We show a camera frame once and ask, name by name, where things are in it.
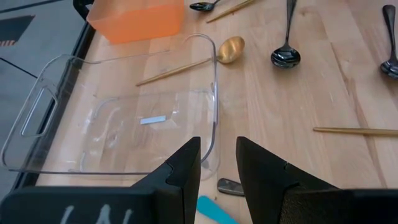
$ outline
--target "wooden tabletop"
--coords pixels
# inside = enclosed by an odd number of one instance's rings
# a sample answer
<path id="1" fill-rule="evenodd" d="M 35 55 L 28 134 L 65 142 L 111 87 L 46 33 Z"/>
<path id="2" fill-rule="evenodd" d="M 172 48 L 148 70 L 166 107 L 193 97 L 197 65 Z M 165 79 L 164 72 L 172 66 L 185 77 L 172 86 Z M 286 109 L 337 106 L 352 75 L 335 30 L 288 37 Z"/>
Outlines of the wooden tabletop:
<path id="1" fill-rule="evenodd" d="M 191 2 L 186 0 L 186 19 L 179 35 L 110 45 L 97 32 L 86 60 L 168 50 L 177 39 L 195 32 L 209 35 L 217 46 L 231 36 L 245 39 L 243 57 L 232 65 L 218 66 L 221 164 L 212 178 L 201 182 L 201 195 L 215 199 L 238 222 L 251 223 L 244 198 L 216 190 L 221 177 L 239 181 L 237 136 L 248 137 L 339 188 L 398 187 L 398 139 L 312 131 L 316 126 L 398 129 L 398 82 L 379 70 L 390 55 L 381 9 L 385 4 L 398 6 L 396 0 L 298 0 L 290 44 L 302 61 L 291 70 L 275 68 L 270 61 L 272 51 L 284 41 L 285 1 L 256 0 L 210 24 L 205 21 L 212 15 L 241 1 L 223 0 L 210 14 L 189 10 Z M 67 111 L 75 110 L 68 105 Z M 38 184 L 130 182 L 41 175 Z M 211 222 L 197 215 L 197 223 Z"/>

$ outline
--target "small white label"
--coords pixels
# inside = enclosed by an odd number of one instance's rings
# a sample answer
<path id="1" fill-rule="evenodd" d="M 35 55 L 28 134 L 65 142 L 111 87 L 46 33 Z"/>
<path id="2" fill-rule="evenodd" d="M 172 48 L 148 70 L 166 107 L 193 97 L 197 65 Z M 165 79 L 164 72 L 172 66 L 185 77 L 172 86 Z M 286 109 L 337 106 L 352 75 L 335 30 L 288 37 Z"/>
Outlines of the small white label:
<path id="1" fill-rule="evenodd" d="M 151 118 L 142 118 L 140 120 L 140 124 L 153 124 L 153 123 L 164 122 L 165 120 L 166 120 L 166 115 L 151 117 Z"/>

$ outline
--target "gold chopstick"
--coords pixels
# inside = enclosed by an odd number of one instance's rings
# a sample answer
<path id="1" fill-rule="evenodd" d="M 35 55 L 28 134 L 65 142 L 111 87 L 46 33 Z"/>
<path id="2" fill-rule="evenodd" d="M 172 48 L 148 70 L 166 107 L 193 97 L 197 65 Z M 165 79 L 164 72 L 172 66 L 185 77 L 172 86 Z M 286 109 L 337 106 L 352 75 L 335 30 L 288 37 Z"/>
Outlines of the gold chopstick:
<path id="1" fill-rule="evenodd" d="M 211 58 L 208 58 L 208 59 L 201 60 L 200 62 L 195 62 L 195 63 L 192 63 L 190 65 L 186 65 L 186 66 L 182 66 L 182 67 L 170 70 L 168 72 L 165 72 L 165 73 L 162 73 L 160 75 L 154 76 L 152 78 L 148 78 L 148 79 L 146 79 L 144 81 L 141 81 L 141 82 L 137 83 L 136 86 L 141 86 L 143 84 L 151 83 L 151 82 L 154 82 L 156 80 L 160 80 L 160 79 L 163 79 L 163 78 L 170 77 L 170 76 L 175 75 L 175 74 L 177 74 L 179 72 L 183 72 L 185 70 L 188 70 L 189 68 L 192 68 L 192 67 L 195 67 L 197 65 L 209 62 L 210 60 L 211 60 Z"/>
<path id="2" fill-rule="evenodd" d="M 398 136 L 398 130 L 371 128 L 314 128 L 314 131 L 340 134 L 365 134 L 375 136 Z"/>
<path id="3" fill-rule="evenodd" d="M 216 21 L 217 19 L 222 18 L 222 17 L 224 17 L 224 16 L 226 16 L 228 14 L 231 14 L 232 12 L 236 12 L 236 11 L 248 6 L 252 2 L 254 2 L 254 0 L 244 1 L 241 4 L 238 4 L 238 5 L 234 6 L 234 7 L 232 7 L 231 9 L 228 9 L 227 11 L 218 14 L 214 18 L 212 18 L 210 20 L 207 20 L 206 23 L 210 23 L 210 22 Z"/>

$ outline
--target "container handle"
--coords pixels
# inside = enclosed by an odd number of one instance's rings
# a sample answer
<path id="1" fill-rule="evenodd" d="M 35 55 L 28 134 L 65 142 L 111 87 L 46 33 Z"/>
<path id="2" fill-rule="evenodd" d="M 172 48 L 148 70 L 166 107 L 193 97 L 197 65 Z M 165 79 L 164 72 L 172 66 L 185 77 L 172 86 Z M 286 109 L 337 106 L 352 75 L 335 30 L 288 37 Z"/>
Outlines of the container handle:
<path id="1" fill-rule="evenodd" d="M 44 90 L 47 90 L 51 94 L 51 97 L 54 100 L 55 104 L 54 104 L 54 106 L 51 109 L 51 113 L 50 113 L 49 118 L 45 121 L 44 129 L 42 129 L 41 132 L 36 133 L 36 134 L 31 134 L 31 135 L 26 134 L 27 125 L 29 124 L 29 121 L 32 118 L 32 114 L 33 114 L 34 110 L 36 109 L 36 106 L 39 103 L 39 100 L 42 97 Z M 58 105 L 58 100 L 54 96 L 54 94 L 48 88 L 42 87 L 40 92 L 39 92 L 39 94 L 36 96 L 36 99 L 35 99 L 35 101 L 33 103 L 33 106 L 31 107 L 31 109 L 29 110 L 28 115 L 26 116 L 24 124 L 22 125 L 22 129 L 21 129 L 21 132 L 20 132 L 21 136 L 22 137 L 26 137 L 26 138 L 31 138 L 31 137 L 37 138 L 37 137 L 43 136 L 47 132 L 47 130 L 49 129 L 49 124 L 50 124 L 50 122 L 51 122 L 51 120 L 52 120 L 52 118 L 54 116 L 55 109 L 57 108 L 57 105 Z"/>

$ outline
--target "teal object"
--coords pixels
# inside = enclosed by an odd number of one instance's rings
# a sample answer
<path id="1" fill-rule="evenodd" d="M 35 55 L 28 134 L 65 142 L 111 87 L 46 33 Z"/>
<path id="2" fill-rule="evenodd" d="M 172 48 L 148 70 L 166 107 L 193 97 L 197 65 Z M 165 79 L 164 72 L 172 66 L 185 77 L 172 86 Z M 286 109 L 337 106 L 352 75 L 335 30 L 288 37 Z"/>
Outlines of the teal object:
<path id="1" fill-rule="evenodd" d="M 238 224 L 237 221 L 235 221 L 207 196 L 200 196 L 198 198 L 197 210 L 218 223 Z"/>

